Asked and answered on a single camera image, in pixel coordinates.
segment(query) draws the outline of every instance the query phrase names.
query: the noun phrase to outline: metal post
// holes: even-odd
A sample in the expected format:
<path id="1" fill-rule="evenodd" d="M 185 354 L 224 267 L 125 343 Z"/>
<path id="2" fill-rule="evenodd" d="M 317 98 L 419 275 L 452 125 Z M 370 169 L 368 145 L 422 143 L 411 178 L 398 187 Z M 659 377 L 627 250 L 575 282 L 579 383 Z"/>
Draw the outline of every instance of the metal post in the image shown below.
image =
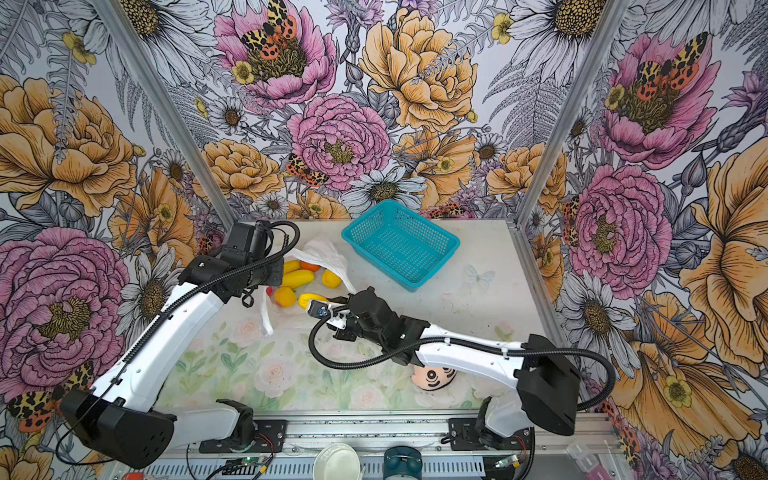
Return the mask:
<path id="1" fill-rule="evenodd" d="M 605 55 L 611 48 L 611 42 L 616 36 L 621 20 L 624 19 L 629 3 L 630 0 L 608 0 L 603 9 L 603 15 L 594 30 L 595 35 L 589 44 L 587 57 L 584 59 L 584 64 L 574 73 L 571 90 L 568 91 L 565 103 L 560 109 L 560 116 L 547 140 L 541 162 L 531 179 L 531 185 L 525 192 L 523 203 L 518 209 L 515 221 L 519 226 L 524 225 L 533 213 L 533 208 L 547 183 L 547 177 L 558 159 L 565 137 L 571 129 L 576 115 L 578 115 L 579 104 L 586 96 L 595 72 L 598 71 Z"/>
<path id="2" fill-rule="evenodd" d="M 131 20 L 125 14 L 120 0 L 97 0 L 92 2 L 92 5 L 107 26 L 121 54 L 128 60 L 131 74 L 139 81 L 149 100 L 154 104 L 157 113 L 165 120 L 166 127 L 174 136 L 181 153 L 187 159 L 195 177 L 205 190 L 208 200 L 219 215 L 224 228 L 229 231 L 235 223 L 235 218 L 227 199 L 203 160 L 200 149 L 181 118 L 176 104 L 165 89 L 160 74 L 150 62 L 149 52 L 144 48 Z"/>

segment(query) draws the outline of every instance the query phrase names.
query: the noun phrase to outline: white plastic bag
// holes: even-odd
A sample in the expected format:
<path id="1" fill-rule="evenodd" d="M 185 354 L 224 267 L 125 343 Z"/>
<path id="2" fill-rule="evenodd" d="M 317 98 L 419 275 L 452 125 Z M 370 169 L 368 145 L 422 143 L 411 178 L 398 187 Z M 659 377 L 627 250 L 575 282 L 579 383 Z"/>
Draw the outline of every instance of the white plastic bag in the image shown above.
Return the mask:
<path id="1" fill-rule="evenodd" d="M 342 285 L 338 288 L 329 288 L 320 281 L 322 270 L 315 272 L 315 281 L 296 289 L 296 298 L 302 293 L 317 293 L 326 298 L 334 296 L 346 296 L 347 293 L 357 293 L 347 275 L 346 258 L 336 250 L 330 239 L 325 235 L 318 235 L 308 241 L 302 249 L 294 248 L 285 256 L 288 260 L 301 260 L 303 262 L 319 265 L 334 272 L 341 280 Z M 261 334 L 271 336 L 274 333 L 273 326 L 278 328 L 298 328 L 307 329 L 314 326 L 316 320 L 307 315 L 299 307 L 298 303 L 283 308 L 275 305 L 271 298 L 266 294 L 266 288 L 259 288 L 261 294 L 257 302 L 260 302 L 261 312 Z"/>

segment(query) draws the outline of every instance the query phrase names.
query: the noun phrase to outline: teal plastic basket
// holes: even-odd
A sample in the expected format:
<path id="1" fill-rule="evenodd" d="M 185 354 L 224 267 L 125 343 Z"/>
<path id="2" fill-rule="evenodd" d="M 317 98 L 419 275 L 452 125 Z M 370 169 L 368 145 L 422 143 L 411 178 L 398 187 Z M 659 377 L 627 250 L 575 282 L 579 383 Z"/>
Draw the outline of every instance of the teal plastic basket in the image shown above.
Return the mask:
<path id="1" fill-rule="evenodd" d="M 409 292 L 432 278 L 461 243 L 458 237 L 394 200 L 384 200 L 341 237 Z"/>

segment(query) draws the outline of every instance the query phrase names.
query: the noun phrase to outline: table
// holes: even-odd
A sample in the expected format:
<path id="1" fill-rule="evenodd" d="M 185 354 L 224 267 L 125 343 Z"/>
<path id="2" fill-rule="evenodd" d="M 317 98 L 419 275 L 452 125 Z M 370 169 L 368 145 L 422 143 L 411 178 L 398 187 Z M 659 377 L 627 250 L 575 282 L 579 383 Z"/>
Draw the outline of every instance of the table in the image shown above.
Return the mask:
<path id="1" fill-rule="evenodd" d="M 347 221 L 298 222 L 298 247 L 318 234 L 332 239 L 349 261 L 353 284 L 361 290 L 374 286 L 376 294 L 398 314 L 488 339 L 525 341 L 531 333 L 543 335 L 506 222 L 437 221 L 461 240 L 461 246 L 414 293 L 359 257 L 342 240 Z M 467 274 L 470 265 L 478 274 L 495 272 L 487 288 Z M 363 370 L 326 369 L 306 347 L 314 323 L 309 317 L 306 323 L 273 322 L 274 335 L 261 338 L 257 309 L 246 309 L 232 299 L 192 341 L 169 375 L 157 404 L 192 407 L 229 398 L 256 412 L 475 409 L 486 396 L 505 391 L 498 383 L 459 372 L 449 386 L 424 392 L 413 384 L 411 366 L 391 361 Z M 331 359 L 358 361 L 380 353 L 378 346 L 364 339 L 341 342 L 331 334 L 323 329 L 317 340 L 320 352 Z"/>

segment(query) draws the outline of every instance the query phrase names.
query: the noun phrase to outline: white butterfly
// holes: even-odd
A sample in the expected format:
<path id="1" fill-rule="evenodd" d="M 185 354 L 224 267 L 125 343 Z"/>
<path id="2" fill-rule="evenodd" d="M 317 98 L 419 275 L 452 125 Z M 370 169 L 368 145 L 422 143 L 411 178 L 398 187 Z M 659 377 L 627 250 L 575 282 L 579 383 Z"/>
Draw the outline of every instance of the white butterfly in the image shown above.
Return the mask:
<path id="1" fill-rule="evenodd" d="M 465 266 L 464 273 L 462 274 L 464 283 L 470 286 L 476 284 L 484 290 L 487 290 L 488 287 L 491 286 L 491 282 L 495 276 L 496 272 L 494 270 L 489 270 L 481 275 L 472 265 Z"/>

